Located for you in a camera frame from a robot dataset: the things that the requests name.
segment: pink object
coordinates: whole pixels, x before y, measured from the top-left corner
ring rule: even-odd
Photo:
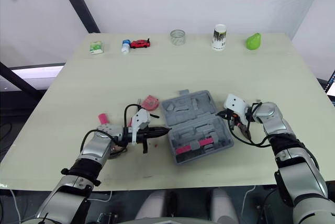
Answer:
[[[148,110],[148,111],[153,111],[156,110],[157,107],[159,106],[159,101],[157,98],[154,96],[149,95],[141,104],[141,106]]]
[[[182,154],[184,152],[189,152],[191,150],[191,146],[190,145],[186,145],[184,147],[179,147],[176,149],[176,154]]]
[[[213,138],[199,140],[199,144],[200,144],[201,147],[203,147],[204,145],[213,144],[213,143],[214,143]]]
[[[106,116],[106,114],[104,113],[101,113],[99,116],[98,116],[98,119],[100,120],[100,124],[109,124],[109,120]]]

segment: clear plastic cup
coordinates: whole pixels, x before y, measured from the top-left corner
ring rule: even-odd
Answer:
[[[172,30],[170,36],[173,45],[182,45],[185,43],[185,32],[181,29]]]

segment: small bottle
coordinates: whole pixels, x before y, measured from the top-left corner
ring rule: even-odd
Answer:
[[[122,53],[129,53],[129,50],[130,50],[130,40],[123,40],[122,41],[121,52]]]

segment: green toy fruit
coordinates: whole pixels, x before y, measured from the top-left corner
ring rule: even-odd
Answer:
[[[256,50],[261,45],[261,34],[256,33],[247,38],[247,49]]]

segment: toy car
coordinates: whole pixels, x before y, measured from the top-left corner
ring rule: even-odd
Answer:
[[[149,38],[147,40],[137,40],[137,41],[133,41],[130,44],[130,47],[132,49],[136,49],[136,48],[147,48],[150,47],[150,40]]]

